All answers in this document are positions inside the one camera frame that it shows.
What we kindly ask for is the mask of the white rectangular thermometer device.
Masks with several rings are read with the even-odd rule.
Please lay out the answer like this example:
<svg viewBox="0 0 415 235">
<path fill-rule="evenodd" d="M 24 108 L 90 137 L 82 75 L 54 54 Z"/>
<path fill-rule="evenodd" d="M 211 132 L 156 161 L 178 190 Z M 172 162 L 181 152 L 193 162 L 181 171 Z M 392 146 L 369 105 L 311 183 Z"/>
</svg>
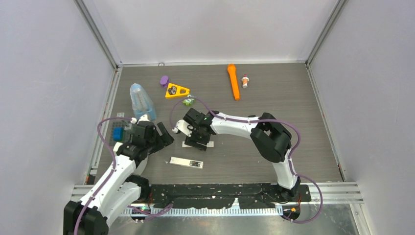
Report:
<svg viewBox="0 0 415 235">
<path fill-rule="evenodd" d="M 190 159 L 184 159 L 184 158 L 178 158 L 178 157 L 171 157 L 169 163 L 172 165 L 178 165 L 178 166 L 184 166 L 184 167 L 190 167 L 190 168 L 196 168 L 196 169 L 203 169 L 203 166 L 204 166 L 204 163 L 202 161 L 190 160 Z"/>
</svg>

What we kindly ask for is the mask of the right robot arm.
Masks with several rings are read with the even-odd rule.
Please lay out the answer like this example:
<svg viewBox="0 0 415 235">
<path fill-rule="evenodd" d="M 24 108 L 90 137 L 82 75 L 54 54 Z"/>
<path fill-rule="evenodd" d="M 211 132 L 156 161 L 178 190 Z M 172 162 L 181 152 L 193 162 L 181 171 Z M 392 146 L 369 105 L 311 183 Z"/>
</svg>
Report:
<svg viewBox="0 0 415 235">
<path fill-rule="evenodd" d="M 260 155 L 271 162 L 282 199 L 292 201 L 299 194 L 300 178 L 291 164 L 294 149 L 291 133 L 281 122 L 269 114 L 237 117 L 218 111 L 206 114 L 191 108 L 176 122 L 173 131 L 186 136 L 184 143 L 205 151 L 212 135 L 232 135 L 253 141 Z"/>
</svg>

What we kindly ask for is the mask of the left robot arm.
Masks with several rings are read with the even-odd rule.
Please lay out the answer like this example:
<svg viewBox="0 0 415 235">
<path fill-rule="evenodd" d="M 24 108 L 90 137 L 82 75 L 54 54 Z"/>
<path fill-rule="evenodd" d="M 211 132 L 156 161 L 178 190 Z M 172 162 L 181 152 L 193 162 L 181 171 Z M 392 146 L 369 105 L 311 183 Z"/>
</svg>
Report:
<svg viewBox="0 0 415 235">
<path fill-rule="evenodd" d="M 137 120 L 129 139 L 113 147 L 113 162 L 92 189 L 64 208 L 65 235 L 107 235 L 113 222 L 134 201 L 146 202 L 149 181 L 133 174 L 144 169 L 149 155 L 174 141 L 162 122 Z"/>
</svg>

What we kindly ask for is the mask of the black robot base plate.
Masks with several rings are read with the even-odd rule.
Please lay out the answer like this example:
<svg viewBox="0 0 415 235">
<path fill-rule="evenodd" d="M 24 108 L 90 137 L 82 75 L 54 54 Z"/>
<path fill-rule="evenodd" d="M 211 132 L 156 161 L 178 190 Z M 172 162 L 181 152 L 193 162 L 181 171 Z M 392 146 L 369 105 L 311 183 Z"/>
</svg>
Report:
<svg viewBox="0 0 415 235">
<path fill-rule="evenodd" d="M 169 204 L 174 209 L 229 209 L 235 202 L 241 209 L 273 208 L 312 201 L 307 185 L 300 185 L 294 196 L 276 184 L 153 184 L 148 201 L 156 208 Z"/>
</svg>

